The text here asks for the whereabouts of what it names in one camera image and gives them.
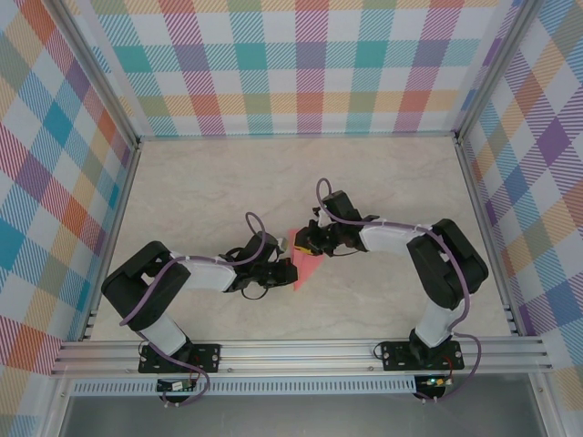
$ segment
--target purple cable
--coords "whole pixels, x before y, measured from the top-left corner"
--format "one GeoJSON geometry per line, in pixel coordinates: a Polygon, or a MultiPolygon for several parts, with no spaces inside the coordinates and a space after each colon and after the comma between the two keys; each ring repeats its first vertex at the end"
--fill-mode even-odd
{"type": "MultiPolygon", "coordinates": [[[[467,282],[465,281],[464,272],[459,267],[459,264],[457,263],[457,260],[455,259],[454,254],[447,247],[443,238],[436,235],[431,229],[426,229],[426,228],[423,228],[421,226],[416,226],[416,225],[409,225],[409,224],[404,224],[404,223],[394,223],[391,221],[351,221],[351,220],[344,220],[343,218],[336,217],[333,215],[332,212],[330,212],[326,208],[326,206],[324,205],[324,202],[322,201],[322,196],[320,195],[320,185],[322,183],[325,183],[326,186],[328,187],[328,194],[332,194],[332,184],[330,183],[330,180],[328,180],[327,178],[321,178],[318,181],[318,183],[316,184],[316,198],[318,199],[318,203],[320,204],[320,208],[322,209],[322,211],[325,211],[326,214],[328,214],[328,216],[331,219],[333,219],[334,221],[337,221],[338,223],[343,223],[345,225],[354,225],[354,226],[388,226],[391,228],[398,228],[398,229],[421,230],[425,234],[427,234],[429,237],[434,239],[437,242],[437,244],[439,244],[439,247],[445,252],[445,255],[447,255],[447,257],[450,259],[450,261],[452,263],[452,267],[454,268],[455,273],[457,274],[457,277],[459,278],[460,284],[462,285],[462,291],[464,292],[464,312],[462,313],[461,316],[459,316],[457,319],[455,319],[451,325],[449,325],[448,329],[451,331],[455,326],[457,326],[460,322],[462,322],[467,317],[467,314],[470,312],[470,291],[467,288],[467,282]]],[[[479,366],[480,361],[482,360],[482,344],[480,343],[480,340],[477,337],[470,335],[470,334],[460,334],[457,332],[454,333],[454,335],[456,337],[472,339],[473,341],[476,342],[476,346],[477,346],[476,363],[474,364],[474,367],[469,372],[469,374],[467,375],[467,378],[462,383],[462,385],[460,385],[454,391],[444,395],[441,399],[449,398],[449,397],[453,396],[454,394],[458,393],[462,389],[462,387],[464,387],[468,383],[468,381],[470,381],[474,377],[474,375],[477,372],[477,367],[479,366]]],[[[419,394],[422,397],[429,399],[428,396],[425,396],[422,393],[419,393],[419,394]]]]}
{"type": "MultiPolygon", "coordinates": [[[[184,367],[185,369],[189,369],[189,370],[191,370],[191,371],[195,371],[195,372],[197,372],[198,374],[200,374],[200,375],[204,376],[204,377],[205,377],[205,379],[207,380],[207,383],[206,383],[206,385],[204,386],[204,388],[202,389],[202,391],[201,391],[200,393],[198,393],[198,394],[195,394],[194,396],[190,396],[190,397],[189,397],[188,399],[186,399],[185,401],[183,401],[183,402],[179,403],[179,404],[177,405],[177,407],[178,407],[178,406],[186,406],[186,405],[189,405],[189,404],[191,404],[191,403],[193,403],[193,402],[196,402],[196,401],[198,401],[198,400],[199,400],[199,399],[202,397],[202,395],[203,395],[204,393],[206,393],[206,392],[209,390],[209,388],[210,388],[210,378],[209,378],[209,375],[208,375],[208,373],[207,373],[207,372],[205,372],[205,371],[204,371],[203,369],[201,369],[200,367],[193,366],[192,364],[188,364],[187,362],[182,362],[182,361],[179,361],[179,360],[175,360],[175,359],[173,359],[172,357],[170,357],[169,355],[167,355],[167,354],[165,354],[163,351],[161,351],[161,350],[160,350],[160,349],[159,349],[159,348],[158,348],[158,347],[157,347],[157,346],[156,346],[154,343],[152,343],[151,341],[149,341],[149,340],[148,340],[146,337],[144,337],[144,336],[143,336],[142,334],[140,334],[139,332],[138,332],[138,335],[139,335],[139,336],[140,336],[142,339],[144,339],[144,340],[148,341],[149,347],[150,347],[150,348],[152,348],[152,349],[154,350],[154,352],[156,352],[156,353],[157,353],[157,354],[158,354],[160,357],[162,357],[164,360],[166,360],[166,361],[170,361],[171,363],[173,363],[173,364],[176,364],[177,366],[184,367]]],[[[166,392],[165,392],[165,391],[162,393],[162,400],[163,400],[164,402],[168,402],[168,400],[166,399],[166,392]]]]}
{"type": "Polygon", "coordinates": [[[263,222],[261,221],[261,219],[259,218],[259,216],[257,216],[257,214],[255,214],[254,212],[247,212],[247,213],[245,213],[245,220],[247,221],[247,226],[249,226],[249,228],[251,229],[251,232],[253,232],[253,234],[257,234],[257,232],[255,231],[255,229],[251,225],[251,221],[249,220],[249,217],[250,216],[257,220],[257,222],[259,223],[259,226],[261,228],[261,244],[260,244],[259,248],[257,249],[257,251],[253,255],[251,255],[247,259],[243,259],[241,261],[233,261],[233,262],[221,261],[219,259],[214,259],[214,258],[209,258],[209,257],[201,257],[201,256],[196,256],[196,255],[195,256],[192,256],[192,257],[176,257],[175,259],[173,259],[172,261],[170,261],[169,263],[167,263],[162,268],[162,270],[159,272],[159,274],[156,275],[156,278],[154,278],[154,280],[152,281],[152,283],[149,284],[149,287],[146,290],[146,293],[144,293],[144,296],[142,296],[142,299],[138,302],[138,305],[136,305],[136,308],[134,308],[119,323],[119,326],[127,325],[134,317],[136,317],[136,314],[138,314],[139,311],[142,309],[142,307],[146,304],[146,302],[148,301],[148,299],[151,296],[151,294],[154,292],[154,289],[156,288],[156,286],[158,285],[158,283],[160,282],[160,280],[162,279],[162,277],[164,276],[164,274],[168,271],[168,269],[170,267],[172,267],[177,262],[187,261],[187,260],[190,260],[190,261],[207,261],[207,262],[212,262],[212,263],[215,263],[215,264],[219,264],[221,266],[236,267],[236,266],[240,266],[242,264],[247,264],[248,262],[252,262],[254,259],[256,259],[257,257],[259,257],[259,255],[263,251],[263,248],[265,247],[265,240],[267,238],[266,237],[265,226],[263,225],[263,222]]]}

